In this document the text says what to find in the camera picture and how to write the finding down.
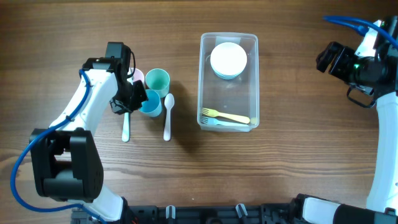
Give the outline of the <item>pink cup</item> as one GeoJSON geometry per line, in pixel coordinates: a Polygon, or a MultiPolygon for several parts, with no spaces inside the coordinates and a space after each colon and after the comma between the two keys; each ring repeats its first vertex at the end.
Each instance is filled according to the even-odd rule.
{"type": "Polygon", "coordinates": [[[133,76],[128,78],[127,80],[131,84],[133,84],[134,82],[141,81],[144,86],[146,85],[145,84],[145,76],[138,68],[135,69],[133,76]]]}

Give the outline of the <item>blue cup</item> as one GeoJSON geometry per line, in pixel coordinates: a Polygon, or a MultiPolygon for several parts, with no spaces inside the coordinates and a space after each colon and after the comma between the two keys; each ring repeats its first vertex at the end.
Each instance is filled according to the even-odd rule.
{"type": "Polygon", "coordinates": [[[142,103],[139,109],[141,113],[149,117],[157,117],[162,112],[162,103],[159,94],[154,90],[146,90],[147,101],[142,103]]]}

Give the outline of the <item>light blue fork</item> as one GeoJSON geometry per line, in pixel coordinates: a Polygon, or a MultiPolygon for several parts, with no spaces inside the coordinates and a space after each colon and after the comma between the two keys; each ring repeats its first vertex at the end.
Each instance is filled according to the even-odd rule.
{"type": "Polygon", "coordinates": [[[239,127],[247,127],[248,126],[247,124],[220,121],[216,118],[210,118],[210,117],[206,117],[206,116],[200,117],[200,122],[203,124],[208,124],[208,125],[239,126],[239,127]]]}

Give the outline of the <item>yellow fork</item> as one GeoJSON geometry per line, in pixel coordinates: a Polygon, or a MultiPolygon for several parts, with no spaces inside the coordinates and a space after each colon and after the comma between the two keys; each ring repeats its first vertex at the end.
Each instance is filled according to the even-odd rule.
{"type": "Polygon", "coordinates": [[[236,115],[236,114],[228,114],[228,113],[222,113],[214,109],[209,109],[209,108],[201,108],[200,112],[206,116],[216,118],[216,117],[222,117],[222,118],[227,118],[231,119],[233,121],[237,121],[240,123],[248,124],[251,122],[250,118],[247,116],[241,116],[241,115],[236,115]]]}

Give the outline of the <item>green bowl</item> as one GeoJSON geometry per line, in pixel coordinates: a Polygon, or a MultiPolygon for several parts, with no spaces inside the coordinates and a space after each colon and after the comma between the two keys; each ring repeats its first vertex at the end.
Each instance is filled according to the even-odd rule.
{"type": "Polygon", "coordinates": [[[240,73],[234,74],[234,75],[225,75],[225,74],[222,74],[222,73],[219,73],[219,72],[215,72],[215,74],[218,77],[220,77],[220,78],[222,78],[224,80],[231,80],[231,79],[234,79],[234,78],[236,78],[236,77],[238,77],[240,75],[240,73]]]}

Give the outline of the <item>white pink bowl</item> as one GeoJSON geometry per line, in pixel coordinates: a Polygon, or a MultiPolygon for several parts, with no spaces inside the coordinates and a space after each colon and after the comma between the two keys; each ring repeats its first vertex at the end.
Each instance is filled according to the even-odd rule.
{"type": "Polygon", "coordinates": [[[217,45],[210,54],[210,65],[214,72],[225,75],[242,73],[248,63],[245,50],[233,42],[217,45]]]}

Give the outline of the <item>light blue bowl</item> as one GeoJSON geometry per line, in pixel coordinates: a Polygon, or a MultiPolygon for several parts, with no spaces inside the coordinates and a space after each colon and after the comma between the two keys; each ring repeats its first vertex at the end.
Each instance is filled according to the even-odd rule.
{"type": "Polygon", "coordinates": [[[218,74],[216,74],[217,75],[217,77],[219,77],[219,78],[221,78],[221,79],[223,79],[223,80],[232,80],[232,79],[235,79],[235,78],[238,78],[240,75],[233,75],[233,76],[226,76],[226,75],[218,75],[218,74]]]}

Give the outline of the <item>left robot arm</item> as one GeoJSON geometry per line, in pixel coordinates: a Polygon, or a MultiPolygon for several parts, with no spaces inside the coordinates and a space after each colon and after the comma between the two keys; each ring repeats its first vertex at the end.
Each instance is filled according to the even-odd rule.
{"type": "Polygon", "coordinates": [[[136,71],[132,50],[108,42],[104,57],[89,58],[81,82],[63,113],[47,129],[35,129],[29,144],[35,188],[41,197],[77,203],[101,223],[138,223],[124,197],[104,186],[104,170],[93,139],[107,106],[132,113],[148,97],[136,71]]]}

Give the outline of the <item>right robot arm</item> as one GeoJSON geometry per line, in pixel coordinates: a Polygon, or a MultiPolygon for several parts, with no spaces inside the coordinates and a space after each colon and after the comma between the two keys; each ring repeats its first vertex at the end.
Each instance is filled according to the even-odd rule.
{"type": "Polygon", "coordinates": [[[379,137],[376,168],[366,207],[358,208],[299,194],[289,209],[291,222],[397,223],[397,16],[376,22],[357,17],[324,16],[363,36],[356,50],[330,42],[317,59],[317,70],[344,81],[348,90],[372,98],[379,137]]]}

